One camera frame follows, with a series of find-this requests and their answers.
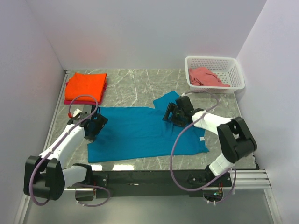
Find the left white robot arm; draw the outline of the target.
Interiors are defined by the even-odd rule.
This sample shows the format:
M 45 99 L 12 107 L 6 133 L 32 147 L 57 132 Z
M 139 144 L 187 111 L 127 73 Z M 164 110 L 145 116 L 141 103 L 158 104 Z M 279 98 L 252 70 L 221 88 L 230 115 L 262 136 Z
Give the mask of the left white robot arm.
M 87 188 L 95 184 L 90 165 L 64 166 L 82 140 L 96 140 L 108 120 L 96 105 L 85 105 L 83 110 L 76 109 L 70 116 L 61 135 L 45 151 L 28 157 L 25 162 L 23 192 L 32 199 L 55 201 L 67 187 L 80 184 Z

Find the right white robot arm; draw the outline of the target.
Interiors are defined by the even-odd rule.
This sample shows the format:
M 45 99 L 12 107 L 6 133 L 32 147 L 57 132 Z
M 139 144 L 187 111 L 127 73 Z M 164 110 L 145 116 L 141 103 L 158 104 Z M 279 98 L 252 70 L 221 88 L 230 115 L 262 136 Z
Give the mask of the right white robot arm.
M 188 96 L 169 103 L 163 120 L 183 128 L 192 124 L 218 136 L 221 153 L 206 167 L 205 181 L 210 186 L 216 186 L 221 181 L 221 173 L 257 149 L 257 143 L 243 118 L 226 118 L 195 109 Z

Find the blue t shirt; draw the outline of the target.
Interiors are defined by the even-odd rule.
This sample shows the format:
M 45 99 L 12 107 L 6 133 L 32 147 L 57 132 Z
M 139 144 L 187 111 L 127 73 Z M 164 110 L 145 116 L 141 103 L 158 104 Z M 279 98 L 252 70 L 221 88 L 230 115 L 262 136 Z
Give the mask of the blue t shirt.
M 203 129 L 192 126 L 176 141 L 183 128 L 163 121 L 168 104 L 174 103 L 178 97 L 175 91 L 171 91 L 155 99 L 154 108 L 100 108 L 101 115 L 108 122 L 97 139 L 88 144 L 88 162 L 166 156 L 171 154 L 172 149 L 175 155 L 207 153 Z

